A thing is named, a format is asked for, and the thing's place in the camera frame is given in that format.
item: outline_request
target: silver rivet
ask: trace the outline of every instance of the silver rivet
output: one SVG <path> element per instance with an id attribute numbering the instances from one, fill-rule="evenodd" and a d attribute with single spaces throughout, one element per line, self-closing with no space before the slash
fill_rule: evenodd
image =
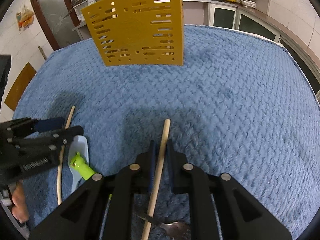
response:
<path id="1" fill-rule="evenodd" d="M 231 176 L 229 173 L 223 173 L 221 174 L 221 179 L 228 181 L 231 179 Z"/>
<path id="2" fill-rule="evenodd" d="M 186 171 L 191 171 L 193 169 L 193 165 L 191 163 L 186 163 L 186 164 L 183 165 L 183 168 Z"/>
<path id="3" fill-rule="evenodd" d="M 52 145 L 49 145 L 49 149 L 52 151 L 55 151 L 57 148 L 55 145 L 52 144 Z"/>
<path id="4" fill-rule="evenodd" d="M 130 165 L 130 170 L 132 171 L 137 171 L 138 169 L 140 169 L 140 165 L 137 163 L 133 163 Z"/>
<path id="5" fill-rule="evenodd" d="M 102 175 L 100 173 L 93 174 L 92 179 L 94 181 L 99 181 L 102 179 Z"/>

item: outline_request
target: triangular cutout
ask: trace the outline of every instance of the triangular cutout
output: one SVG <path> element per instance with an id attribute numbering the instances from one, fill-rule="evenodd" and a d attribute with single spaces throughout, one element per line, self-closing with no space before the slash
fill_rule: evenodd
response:
<path id="1" fill-rule="evenodd" d="M 245 222 L 261 217 L 261 213 L 237 189 L 233 190 L 233 194 Z"/>
<path id="2" fill-rule="evenodd" d="M 87 198 L 89 196 L 89 191 L 84 191 L 68 208 L 63 211 L 61 216 L 65 219 L 68 219 L 74 223 L 78 222 L 82 210 L 85 207 Z"/>

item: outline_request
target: textured fabric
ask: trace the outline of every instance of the textured fabric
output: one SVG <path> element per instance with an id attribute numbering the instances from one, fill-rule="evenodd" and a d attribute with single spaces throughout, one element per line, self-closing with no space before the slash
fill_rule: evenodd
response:
<path id="1" fill-rule="evenodd" d="M 67 117 L 72 105 L 72 125 L 82 125 L 89 141 L 90 165 L 104 175 L 132 163 L 150 140 L 159 145 L 170 118 L 176 150 L 208 173 L 232 174 L 294 239 L 320 206 L 319 104 L 300 68 L 274 43 L 185 26 L 182 67 L 105 67 L 93 41 L 82 41 L 51 54 L 14 117 Z M 63 199 L 72 183 L 67 155 Z M 31 228 L 57 207 L 56 175 L 52 169 L 24 181 Z M 189 219 L 188 198 L 170 193 L 166 166 L 155 214 Z M 132 239 L 140 239 L 143 222 L 133 220 Z M 166 238 L 154 229 L 151 239 Z"/>

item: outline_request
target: dish rack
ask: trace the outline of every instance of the dish rack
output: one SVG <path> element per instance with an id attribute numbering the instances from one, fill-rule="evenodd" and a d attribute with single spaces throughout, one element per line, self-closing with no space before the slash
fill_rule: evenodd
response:
<path id="1" fill-rule="evenodd" d="M 182 0 L 101 0 L 82 14 L 106 66 L 183 65 Z"/>

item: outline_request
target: brown door frame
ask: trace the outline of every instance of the brown door frame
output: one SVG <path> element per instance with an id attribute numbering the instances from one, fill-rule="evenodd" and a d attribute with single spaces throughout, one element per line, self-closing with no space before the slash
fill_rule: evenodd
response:
<path id="1" fill-rule="evenodd" d="M 35 12 L 35 15 L 38 19 L 38 22 L 44 32 L 44 35 L 46 36 L 47 40 L 49 41 L 51 47 L 53 50 L 58 50 L 58 49 L 61 49 L 60 46 L 58 45 L 52 31 L 50 30 L 50 27 L 49 25 L 47 24 L 47 21 L 42 13 L 42 10 L 40 8 L 40 5 L 39 5 L 39 2 L 38 0 L 30 0 L 31 2 L 31 5 L 33 7 L 33 10 Z M 66 7 L 67 7 L 67 10 L 70 10 L 72 9 L 72 5 L 71 5 L 71 1 L 70 0 L 64 0 L 65 4 L 66 4 Z M 70 17 L 72 19 L 72 22 L 74 24 L 74 26 L 77 26 L 80 24 L 80 21 L 78 19 L 78 16 L 76 14 L 76 12 L 73 10 L 71 13 L 70 13 Z"/>

